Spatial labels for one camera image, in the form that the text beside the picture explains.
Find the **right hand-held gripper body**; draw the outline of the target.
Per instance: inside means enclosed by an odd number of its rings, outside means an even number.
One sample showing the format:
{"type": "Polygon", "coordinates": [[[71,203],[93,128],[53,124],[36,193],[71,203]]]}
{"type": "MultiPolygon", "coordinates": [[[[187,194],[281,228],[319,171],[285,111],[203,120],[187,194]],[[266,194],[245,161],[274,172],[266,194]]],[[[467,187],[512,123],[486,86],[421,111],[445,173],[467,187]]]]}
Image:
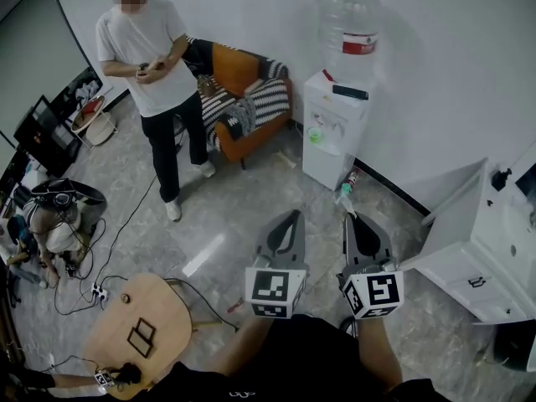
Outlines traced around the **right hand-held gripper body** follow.
{"type": "Polygon", "coordinates": [[[355,319],[384,317],[404,303],[404,276],[393,259],[346,259],[341,293],[355,319]]]}

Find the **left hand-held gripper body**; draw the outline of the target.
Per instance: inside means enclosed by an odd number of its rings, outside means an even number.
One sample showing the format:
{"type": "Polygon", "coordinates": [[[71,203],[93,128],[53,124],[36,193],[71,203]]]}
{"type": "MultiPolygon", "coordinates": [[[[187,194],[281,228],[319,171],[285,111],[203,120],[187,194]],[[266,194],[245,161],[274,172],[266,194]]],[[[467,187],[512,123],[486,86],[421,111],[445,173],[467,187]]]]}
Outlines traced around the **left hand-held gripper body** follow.
{"type": "Polygon", "coordinates": [[[245,300],[257,317],[290,319],[305,291],[309,266],[303,253],[256,255],[245,269],[245,300]]]}

